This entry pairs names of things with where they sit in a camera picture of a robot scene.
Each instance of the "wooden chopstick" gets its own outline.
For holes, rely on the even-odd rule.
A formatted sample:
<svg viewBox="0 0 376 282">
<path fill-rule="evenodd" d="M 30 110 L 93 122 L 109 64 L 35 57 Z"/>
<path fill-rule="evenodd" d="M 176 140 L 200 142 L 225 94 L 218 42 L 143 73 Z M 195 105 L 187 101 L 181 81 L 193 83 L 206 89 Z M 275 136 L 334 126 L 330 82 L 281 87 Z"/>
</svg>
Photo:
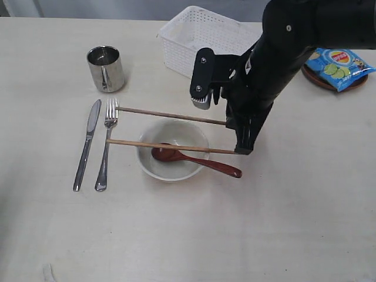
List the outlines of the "wooden chopstick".
<svg viewBox="0 0 376 282">
<path fill-rule="evenodd" d="M 161 113 L 161 112 L 152 112 L 151 110 L 139 110 L 139 109 L 131 109 L 131 108 L 122 108 L 117 107 L 117 110 L 121 110 L 123 112 L 129 112 L 129 113 L 142 113 L 144 115 L 152 115 L 152 116 L 164 116 L 166 118 L 173 118 L 173 119 L 184 119 L 184 120 L 191 120 L 193 122 L 205 122 L 205 123 L 211 123 L 214 125 L 226 125 L 226 122 L 221 122 L 219 120 L 213 120 L 213 119 L 203 119 L 200 117 L 194 117 L 194 116 L 182 116 L 182 115 L 175 115 L 173 113 Z"/>
<path fill-rule="evenodd" d="M 202 148 L 202 147 L 177 146 L 177 145 L 166 145 L 166 144 L 159 144 L 159 143 L 144 143 L 144 142 L 135 142 L 135 141 L 127 141 L 127 140 L 114 140 L 114 139 L 107 139 L 106 142 L 110 143 L 110 144 L 136 146 L 136 147 L 174 149 L 174 150 L 181 150 L 181 151 L 193 151 L 193 152 L 237 155 L 237 153 L 235 153 L 234 151 L 222 150 L 222 149 Z"/>
</svg>

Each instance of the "chip bag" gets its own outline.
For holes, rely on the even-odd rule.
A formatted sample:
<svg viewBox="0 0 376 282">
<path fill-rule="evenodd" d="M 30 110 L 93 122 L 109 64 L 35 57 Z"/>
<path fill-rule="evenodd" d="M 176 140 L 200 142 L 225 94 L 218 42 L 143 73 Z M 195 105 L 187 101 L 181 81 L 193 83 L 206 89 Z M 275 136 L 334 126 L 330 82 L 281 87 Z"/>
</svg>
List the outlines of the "chip bag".
<svg viewBox="0 0 376 282">
<path fill-rule="evenodd" d="M 305 64 L 339 92 L 376 71 L 353 51 L 345 49 L 317 48 Z"/>
</svg>

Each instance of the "metal cup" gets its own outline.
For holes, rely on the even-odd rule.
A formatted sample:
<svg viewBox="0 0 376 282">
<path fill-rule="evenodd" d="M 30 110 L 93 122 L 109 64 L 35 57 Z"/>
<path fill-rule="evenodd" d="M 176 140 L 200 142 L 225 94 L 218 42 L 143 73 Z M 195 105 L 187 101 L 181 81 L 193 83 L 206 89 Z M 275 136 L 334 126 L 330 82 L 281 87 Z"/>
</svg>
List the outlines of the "metal cup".
<svg viewBox="0 0 376 282">
<path fill-rule="evenodd" d="M 119 51 L 111 46 L 98 46 L 87 55 L 94 84 L 99 91 L 114 92 L 125 83 Z"/>
</svg>

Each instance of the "brown plate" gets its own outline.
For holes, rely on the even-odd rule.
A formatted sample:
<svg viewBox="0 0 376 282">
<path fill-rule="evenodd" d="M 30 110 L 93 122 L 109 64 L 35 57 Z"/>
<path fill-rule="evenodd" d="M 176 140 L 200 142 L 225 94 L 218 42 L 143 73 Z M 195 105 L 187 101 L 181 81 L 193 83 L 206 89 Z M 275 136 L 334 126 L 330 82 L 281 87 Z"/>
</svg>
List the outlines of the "brown plate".
<svg viewBox="0 0 376 282">
<path fill-rule="evenodd" d="M 301 72 L 313 84 L 316 84 L 317 86 L 319 86 L 321 88 L 325 88 L 325 89 L 337 92 L 336 88 L 334 88 L 328 82 L 326 82 L 324 79 L 322 79 L 318 75 L 316 75 L 316 73 L 313 70 L 311 70 L 307 65 L 303 65 L 301 67 Z M 355 80 L 348 88 L 342 90 L 342 92 L 359 88 L 360 86 L 362 86 L 367 81 L 367 79 L 368 79 L 368 75 L 365 75 L 365 76 L 359 78 L 358 80 Z"/>
</svg>

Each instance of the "plastic basket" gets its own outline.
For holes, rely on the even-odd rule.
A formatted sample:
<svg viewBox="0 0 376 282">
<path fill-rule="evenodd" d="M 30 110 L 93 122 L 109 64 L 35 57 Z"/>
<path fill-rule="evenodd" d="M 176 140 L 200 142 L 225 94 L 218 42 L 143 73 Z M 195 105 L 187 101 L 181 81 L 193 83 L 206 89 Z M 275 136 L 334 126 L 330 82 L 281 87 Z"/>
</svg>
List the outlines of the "plastic basket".
<svg viewBox="0 0 376 282">
<path fill-rule="evenodd" d="M 215 54 L 241 55 L 261 32 L 247 24 L 206 9 L 189 6 L 159 31 L 166 66 L 192 77 L 198 50 L 209 47 Z"/>
</svg>

